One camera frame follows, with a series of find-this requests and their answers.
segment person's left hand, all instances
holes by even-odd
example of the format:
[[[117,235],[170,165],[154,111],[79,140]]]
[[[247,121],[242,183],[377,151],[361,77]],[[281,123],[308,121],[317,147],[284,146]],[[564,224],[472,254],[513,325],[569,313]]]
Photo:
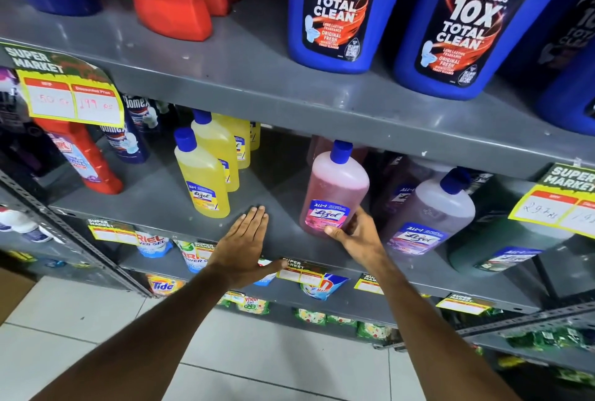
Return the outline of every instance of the person's left hand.
[[[264,206],[252,207],[240,216],[227,234],[219,240],[205,270],[216,271],[227,278],[229,288],[240,289],[287,267],[277,260],[263,267],[258,265],[262,242],[267,232],[268,214]]]

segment forearm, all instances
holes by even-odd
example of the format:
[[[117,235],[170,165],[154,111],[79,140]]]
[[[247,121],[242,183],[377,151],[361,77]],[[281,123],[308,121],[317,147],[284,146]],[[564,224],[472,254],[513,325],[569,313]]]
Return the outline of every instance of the forearm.
[[[32,401],[160,400],[198,326],[227,285],[219,273],[203,270],[79,360]]]
[[[382,262],[371,272],[389,302],[428,401],[518,399],[392,262]]]

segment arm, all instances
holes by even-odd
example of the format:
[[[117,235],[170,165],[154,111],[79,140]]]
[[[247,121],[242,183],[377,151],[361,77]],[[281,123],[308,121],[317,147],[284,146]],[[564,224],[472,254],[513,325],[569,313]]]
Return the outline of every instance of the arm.
[[[32,401],[163,398],[192,336],[223,294],[287,264],[258,266],[267,224],[264,207],[242,215],[190,283],[76,362]]]
[[[520,401],[487,362],[437,315],[386,254],[374,220],[359,207],[353,232],[327,226],[328,235],[376,277],[399,325],[428,401]]]

